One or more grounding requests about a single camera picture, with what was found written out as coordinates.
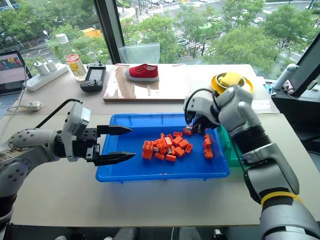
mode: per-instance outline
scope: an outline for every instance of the blue plastic tray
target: blue plastic tray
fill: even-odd
[[[155,113],[155,114],[115,114],[111,117],[110,125],[129,127],[132,132],[123,135],[107,135],[102,154],[109,152],[132,152],[136,156],[115,164],[99,166],[96,179],[99,182],[124,182],[141,180],[164,179],[208,179],[224,178],[230,169],[224,156],[217,130],[208,130],[211,138],[213,159],[205,159],[204,136],[193,134],[183,135],[193,145],[190,154],[176,158],[176,162],[160,160],[153,155],[152,160],[142,158],[142,147],[147,141],[160,138],[160,133],[173,134],[182,132],[186,126],[183,113]]]

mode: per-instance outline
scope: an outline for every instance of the robotic arm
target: robotic arm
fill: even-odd
[[[278,146],[265,134],[251,108],[252,96],[234,85],[216,96],[208,89],[195,91],[184,101],[192,132],[222,125],[242,152],[247,170],[244,181],[254,201],[261,204],[261,238],[320,239],[320,229],[302,204],[298,179]]]
[[[70,162],[84,158],[96,166],[112,165],[136,155],[123,151],[100,155],[97,139],[102,134],[121,135],[131,129],[114,125],[87,128],[90,115],[89,109],[75,102],[62,131],[28,128],[16,132],[0,145],[0,228],[10,221],[17,192],[37,166],[66,157]]]

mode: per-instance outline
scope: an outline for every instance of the laptop screen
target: laptop screen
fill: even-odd
[[[0,94],[21,90],[25,79],[25,63],[18,51],[0,54]]]

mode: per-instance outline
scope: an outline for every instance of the yellow tape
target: yellow tape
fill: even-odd
[[[262,199],[261,199],[261,207],[264,208],[264,203],[265,201],[267,201],[270,198],[273,197],[278,197],[278,196],[288,196],[291,197],[293,199],[297,199],[300,203],[303,204],[302,199],[300,197],[298,197],[297,195],[295,195],[292,192],[287,192],[287,191],[275,191],[275,192],[271,192],[267,195],[265,195]]]

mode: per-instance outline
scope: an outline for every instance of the white shoe sole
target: white shoe sole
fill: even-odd
[[[129,74],[129,69],[124,71],[124,75],[127,79],[134,81],[134,82],[156,82],[159,80],[159,75],[156,77],[133,77]]]

